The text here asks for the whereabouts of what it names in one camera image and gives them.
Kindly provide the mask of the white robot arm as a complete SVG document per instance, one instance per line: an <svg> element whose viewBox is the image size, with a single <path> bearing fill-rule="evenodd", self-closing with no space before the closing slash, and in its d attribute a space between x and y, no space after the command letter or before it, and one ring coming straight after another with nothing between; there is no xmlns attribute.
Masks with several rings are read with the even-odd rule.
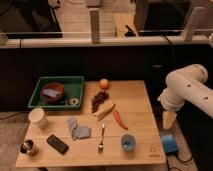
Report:
<svg viewBox="0 0 213 171"><path fill-rule="evenodd" d="M170 72L165 79L167 87L157 100L163 111L163 128L170 129L186 101L213 118L213 90L205 85L208 72L200 64L192 64Z"/></svg>

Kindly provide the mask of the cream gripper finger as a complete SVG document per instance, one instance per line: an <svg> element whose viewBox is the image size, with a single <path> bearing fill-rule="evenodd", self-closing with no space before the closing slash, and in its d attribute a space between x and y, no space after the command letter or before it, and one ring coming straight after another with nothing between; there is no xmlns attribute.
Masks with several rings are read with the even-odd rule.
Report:
<svg viewBox="0 0 213 171"><path fill-rule="evenodd" d="M163 128L170 129L172 127L172 124L176 120L176 117L177 117L176 112L164 111L163 112Z"/></svg>

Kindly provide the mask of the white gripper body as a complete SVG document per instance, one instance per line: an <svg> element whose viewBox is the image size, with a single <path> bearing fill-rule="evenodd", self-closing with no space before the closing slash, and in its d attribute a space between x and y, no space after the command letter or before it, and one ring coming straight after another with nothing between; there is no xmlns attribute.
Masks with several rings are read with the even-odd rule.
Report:
<svg viewBox="0 0 213 171"><path fill-rule="evenodd" d="M183 99L172 92L170 89L164 89L157 100L166 111L179 111L183 106Z"/></svg>

